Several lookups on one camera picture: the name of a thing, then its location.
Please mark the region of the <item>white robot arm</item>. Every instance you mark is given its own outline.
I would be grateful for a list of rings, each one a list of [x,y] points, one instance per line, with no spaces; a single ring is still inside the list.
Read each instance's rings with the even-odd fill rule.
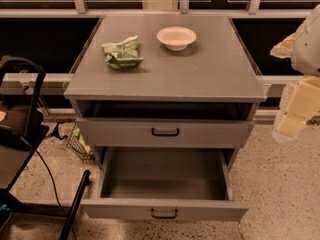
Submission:
[[[291,67],[303,74],[299,81],[284,87],[274,121],[272,137],[285,143],[294,140],[320,111],[320,5],[270,54],[289,58]]]

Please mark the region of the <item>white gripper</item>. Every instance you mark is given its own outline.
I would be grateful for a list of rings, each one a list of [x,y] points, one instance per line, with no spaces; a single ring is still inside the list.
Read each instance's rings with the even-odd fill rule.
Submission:
[[[319,77],[305,76],[295,84],[287,84],[280,99],[272,137],[278,143],[294,140],[319,111]]]

